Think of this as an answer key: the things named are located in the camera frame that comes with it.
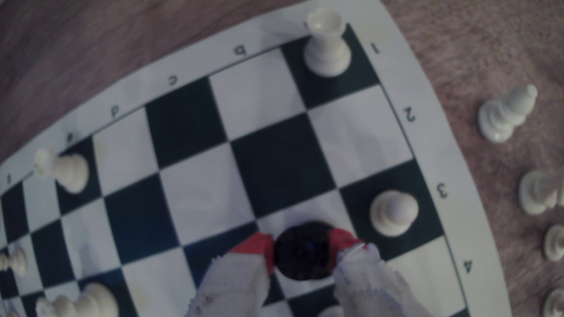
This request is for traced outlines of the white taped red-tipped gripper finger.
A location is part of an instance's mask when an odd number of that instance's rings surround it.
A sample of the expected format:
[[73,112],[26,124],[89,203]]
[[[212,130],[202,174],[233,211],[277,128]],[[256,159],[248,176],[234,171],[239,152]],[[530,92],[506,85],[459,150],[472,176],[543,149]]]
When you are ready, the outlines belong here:
[[431,316],[375,244],[334,228],[329,231],[329,251],[334,294],[344,316]]
[[259,316],[275,269],[274,239],[256,232],[212,260],[186,316]]

